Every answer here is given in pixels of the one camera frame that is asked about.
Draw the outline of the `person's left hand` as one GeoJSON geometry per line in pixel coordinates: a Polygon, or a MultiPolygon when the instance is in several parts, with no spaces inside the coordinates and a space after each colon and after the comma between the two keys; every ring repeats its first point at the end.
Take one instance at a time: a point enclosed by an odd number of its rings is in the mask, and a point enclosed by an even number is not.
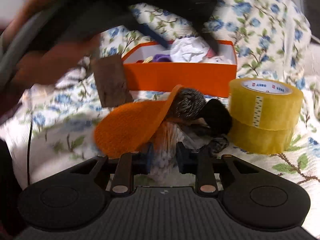
{"type": "MultiPolygon", "coordinates": [[[[36,13],[49,7],[56,0],[27,0],[17,15],[4,29],[1,37],[1,51],[9,47],[14,37],[36,13]]],[[[66,42],[54,46],[47,52],[31,51],[17,64],[12,80],[1,89],[1,115],[12,109],[26,89],[34,84],[53,85],[69,69],[86,55],[100,46],[100,35],[89,40],[66,42]]]]}

